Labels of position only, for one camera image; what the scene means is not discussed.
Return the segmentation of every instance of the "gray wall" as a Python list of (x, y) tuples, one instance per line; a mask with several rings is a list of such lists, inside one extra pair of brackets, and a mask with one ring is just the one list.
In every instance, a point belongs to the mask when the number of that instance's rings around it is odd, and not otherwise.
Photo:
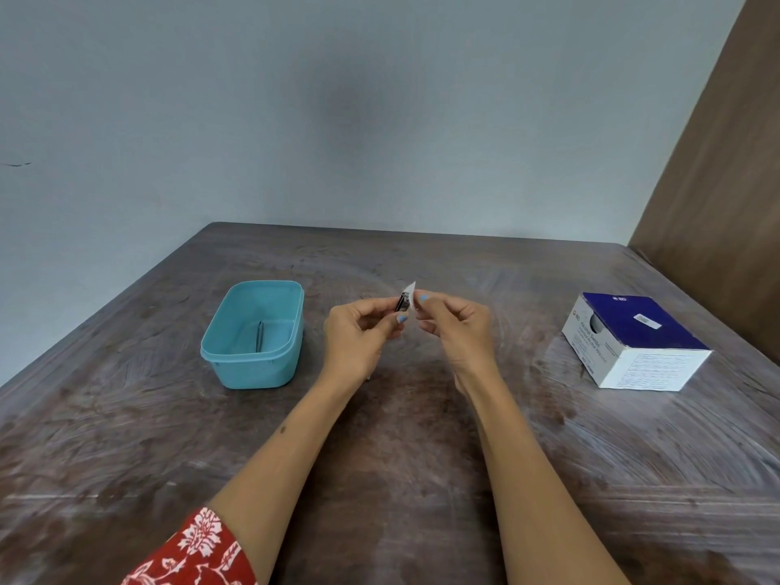
[(0, 384), (210, 221), (627, 242), (744, 0), (0, 0)]

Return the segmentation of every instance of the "person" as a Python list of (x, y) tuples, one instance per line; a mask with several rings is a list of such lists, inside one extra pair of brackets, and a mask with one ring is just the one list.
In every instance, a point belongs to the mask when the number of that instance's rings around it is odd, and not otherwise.
[[(361, 299), (325, 321), (317, 381), (207, 507), (123, 585), (267, 583), (303, 483), (382, 346), (403, 332), (397, 298)], [(471, 406), (493, 491), (509, 583), (628, 583), (560, 481), (502, 380), (491, 313), (451, 295), (415, 291), (420, 327), (441, 339), (455, 387)]]

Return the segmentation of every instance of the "purple box lid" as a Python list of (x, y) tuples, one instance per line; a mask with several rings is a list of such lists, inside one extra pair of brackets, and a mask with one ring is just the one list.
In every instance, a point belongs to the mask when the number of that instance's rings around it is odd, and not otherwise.
[[(583, 297), (601, 322), (626, 347), (709, 351), (706, 344), (689, 333), (652, 298), (608, 293), (583, 293)], [(641, 322), (635, 316), (646, 321)]]

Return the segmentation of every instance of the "teal plastic container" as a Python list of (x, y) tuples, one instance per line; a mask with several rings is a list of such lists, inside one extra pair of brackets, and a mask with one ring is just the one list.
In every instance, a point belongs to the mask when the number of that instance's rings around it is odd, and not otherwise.
[(200, 355), (226, 388), (278, 388), (295, 373), (302, 339), (300, 284), (248, 281), (233, 285), (222, 300), (200, 342)]

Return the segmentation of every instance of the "alcohol swab box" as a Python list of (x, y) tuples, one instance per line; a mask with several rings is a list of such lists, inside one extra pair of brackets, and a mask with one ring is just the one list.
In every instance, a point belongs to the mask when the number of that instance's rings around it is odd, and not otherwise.
[(563, 334), (600, 388), (677, 392), (712, 353), (641, 295), (583, 293)]

